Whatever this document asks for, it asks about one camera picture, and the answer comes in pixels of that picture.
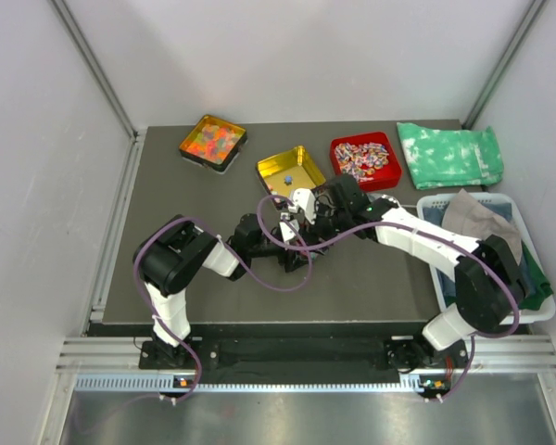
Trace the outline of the metal scoop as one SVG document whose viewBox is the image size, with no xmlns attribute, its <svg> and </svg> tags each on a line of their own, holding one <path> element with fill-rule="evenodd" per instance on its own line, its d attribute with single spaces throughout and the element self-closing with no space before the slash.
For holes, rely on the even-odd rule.
<svg viewBox="0 0 556 445">
<path fill-rule="evenodd" d="M 390 196 L 390 195 L 376 195 L 375 198 L 376 198 L 376 199 L 385 200 L 385 201 L 387 201 L 388 203 L 390 203 L 390 204 L 391 204 L 392 206 L 394 206 L 394 207 L 399 207 L 399 206 L 400 206 L 399 201 L 398 201 L 396 198 L 394 198 L 394 197 L 392 197 L 392 196 Z"/>
</svg>

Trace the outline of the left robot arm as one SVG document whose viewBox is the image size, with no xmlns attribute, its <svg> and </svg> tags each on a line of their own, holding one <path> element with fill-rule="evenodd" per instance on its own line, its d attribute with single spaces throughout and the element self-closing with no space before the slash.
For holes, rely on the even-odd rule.
<svg viewBox="0 0 556 445">
<path fill-rule="evenodd" d="M 154 353 L 175 368 L 191 359 L 192 347 L 185 340 L 191 332 L 185 294 L 200 270 L 208 269 L 234 282 L 248 273 L 257 258 L 274 257 L 291 273 L 323 253 L 288 250 L 273 244 L 263 234 L 254 213 L 240 219 L 226 242 L 184 216 L 176 216 L 160 236 L 143 242 L 133 256 L 138 282 L 154 310 Z"/>
</svg>

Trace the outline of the speckled tin pastel star candies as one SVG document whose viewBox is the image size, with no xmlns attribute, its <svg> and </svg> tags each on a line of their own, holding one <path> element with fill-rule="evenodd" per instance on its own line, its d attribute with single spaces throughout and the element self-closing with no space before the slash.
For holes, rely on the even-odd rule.
<svg viewBox="0 0 556 445">
<path fill-rule="evenodd" d="M 268 194 L 285 197 L 298 188 L 312 189 L 326 181 L 304 146 L 295 146 L 258 161 L 256 173 Z"/>
</svg>

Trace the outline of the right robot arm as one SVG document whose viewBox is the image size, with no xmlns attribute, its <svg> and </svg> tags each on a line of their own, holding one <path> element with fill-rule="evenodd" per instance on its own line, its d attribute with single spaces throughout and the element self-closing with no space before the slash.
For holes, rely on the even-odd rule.
<svg viewBox="0 0 556 445">
<path fill-rule="evenodd" d="M 299 188 L 290 197 L 303 212 L 305 233 L 316 239 L 351 231 L 424 261 L 454 283 L 454 302 L 424 326 L 413 345 L 424 366 L 438 365 L 463 337 L 500 335 L 502 322 L 517 316 L 527 295 L 518 260 L 497 235 L 480 239 L 445 230 L 412 215 L 393 197 L 366 195 L 348 174 Z"/>
</svg>

